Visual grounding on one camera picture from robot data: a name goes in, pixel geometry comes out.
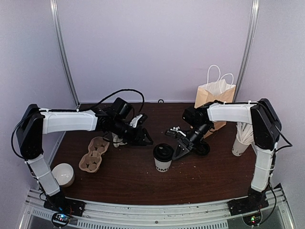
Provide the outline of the white paper coffee cup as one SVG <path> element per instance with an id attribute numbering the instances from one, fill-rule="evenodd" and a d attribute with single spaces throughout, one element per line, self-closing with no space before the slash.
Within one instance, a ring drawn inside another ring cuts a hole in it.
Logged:
<path id="1" fill-rule="evenodd" d="M 168 171 L 172 162 L 173 153 L 174 149 L 166 143 L 160 143 L 155 146 L 153 149 L 153 157 L 157 171 Z"/>

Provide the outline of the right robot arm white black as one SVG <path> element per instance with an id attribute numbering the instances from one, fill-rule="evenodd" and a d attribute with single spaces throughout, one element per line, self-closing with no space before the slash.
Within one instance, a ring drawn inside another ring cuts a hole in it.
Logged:
<path id="1" fill-rule="evenodd" d="M 206 155 L 210 146 L 204 141 L 204 135 L 214 128 L 215 122 L 240 122 L 252 125 L 256 162 L 254 177 L 244 200 L 247 210 L 255 210 L 263 202 L 274 166 L 275 152 L 281 133 L 281 122 L 270 101 L 262 98 L 257 102 L 225 103 L 218 100 L 200 107 L 184 110 L 183 120 L 192 129 L 178 139 L 178 145 L 172 159 L 177 160 L 190 152 Z"/>

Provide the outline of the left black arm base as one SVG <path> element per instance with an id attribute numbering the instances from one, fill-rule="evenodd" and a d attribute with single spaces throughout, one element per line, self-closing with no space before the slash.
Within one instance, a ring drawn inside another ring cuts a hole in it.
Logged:
<path id="1" fill-rule="evenodd" d="M 44 208 L 64 213 L 66 215 L 81 217 L 84 212 L 85 202 L 66 198 L 62 189 L 53 196 L 46 195 Z"/>

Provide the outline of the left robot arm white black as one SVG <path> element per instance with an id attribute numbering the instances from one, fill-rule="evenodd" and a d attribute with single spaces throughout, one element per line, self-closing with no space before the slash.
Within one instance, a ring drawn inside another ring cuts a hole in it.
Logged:
<path id="1" fill-rule="evenodd" d="M 132 109 L 133 106 L 121 98 L 105 108 L 96 106 L 85 110 L 43 109 L 36 104 L 28 106 L 16 129 L 20 154 L 47 200 L 58 212 L 64 212 L 69 204 L 43 155 L 44 136 L 73 131 L 110 132 L 130 145 L 152 145 L 152 138 L 141 125 L 144 114 L 137 115 L 133 121 L 126 120 Z"/>

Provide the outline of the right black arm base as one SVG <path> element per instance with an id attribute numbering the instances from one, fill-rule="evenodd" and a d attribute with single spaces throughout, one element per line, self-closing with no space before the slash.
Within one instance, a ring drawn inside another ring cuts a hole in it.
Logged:
<path id="1" fill-rule="evenodd" d="M 227 204 L 231 216 L 258 211 L 268 207 L 269 203 L 266 200 L 266 190 L 260 192 L 249 187 L 246 197 L 228 201 Z"/>

